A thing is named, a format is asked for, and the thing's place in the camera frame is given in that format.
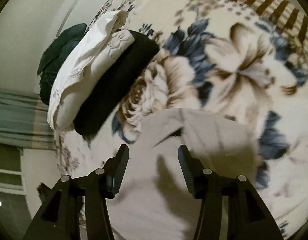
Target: dark green cloth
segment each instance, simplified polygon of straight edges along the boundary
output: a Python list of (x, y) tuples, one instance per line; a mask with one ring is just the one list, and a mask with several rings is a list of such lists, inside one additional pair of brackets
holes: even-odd
[(80, 41), (84, 37), (86, 27), (87, 25), (85, 23), (81, 23), (63, 31), (60, 36), (58, 36), (44, 51), (39, 63), (37, 75), (40, 75), (44, 68), (59, 56), (59, 54), (62, 52), (62, 48), (65, 45), (72, 41)]
[(58, 36), (43, 53), (37, 74), (41, 74), (40, 95), (44, 104), (49, 105), (51, 89), (64, 61), (84, 37), (85, 23), (72, 26)]

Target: wall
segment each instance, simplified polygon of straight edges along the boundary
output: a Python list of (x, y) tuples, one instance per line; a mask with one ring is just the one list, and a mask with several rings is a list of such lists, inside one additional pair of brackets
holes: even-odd
[(33, 92), (44, 41), (64, 0), (10, 0), (0, 14), (0, 88)]
[(57, 158), (54, 151), (47, 150), (23, 150), (22, 173), (25, 178), (27, 191), (27, 207), (33, 218), (41, 206), (41, 200), (37, 187), (44, 183), (53, 188), (61, 177), (57, 167)]

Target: floral bedspread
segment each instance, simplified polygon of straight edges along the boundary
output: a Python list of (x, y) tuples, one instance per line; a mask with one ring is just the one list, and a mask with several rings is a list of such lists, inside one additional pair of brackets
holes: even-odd
[(268, 0), (247, 1), (109, 0), (95, 19), (126, 10), (123, 29), (144, 33), (161, 49), (96, 138), (61, 135), (61, 170), (79, 177), (102, 166), (121, 143), (137, 140), (151, 113), (219, 113), (258, 140), (255, 187), (283, 236), (296, 232), (308, 219), (308, 20), (297, 12), (293, 21), (293, 8), (286, 16), (284, 0), (265, 8)]

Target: white folded cloth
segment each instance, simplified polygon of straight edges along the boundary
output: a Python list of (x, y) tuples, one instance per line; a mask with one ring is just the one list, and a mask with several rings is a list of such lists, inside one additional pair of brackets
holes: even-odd
[(126, 16), (125, 11), (103, 14), (64, 61), (51, 90), (47, 121), (52, 129), (71, 130), (97, 81), (134, 42), (128, 30), (114, 33), (125, 24)]

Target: metal pin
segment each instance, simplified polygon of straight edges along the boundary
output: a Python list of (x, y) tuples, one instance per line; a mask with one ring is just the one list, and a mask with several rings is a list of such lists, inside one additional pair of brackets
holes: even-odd
[(103, 169), (103, 168), (98, 168), (96, 171), (95, 171), (95, 173), (97, 174), (97, 175), (101, 175), (101, 174), (103, 174), (105, 172), (105, 170)]
[(64, 176), (62, 176), (61, 181), (62, 182), (67, 182), (69, 179), (70, 179), (69, 175), (64, 175)]
[(240, 181), (242, 181), (242, 182), (244, 182), (244, 181), (247, 180), (247, 178), (246, 178), (244, 175), (239, 175), (239, 176), (238, 176), (238, 179), (239, 179)]
[(203, 169), (203, 173), (206, 175), (210, 175), (212, 174), (212, 170), (211, 169)]

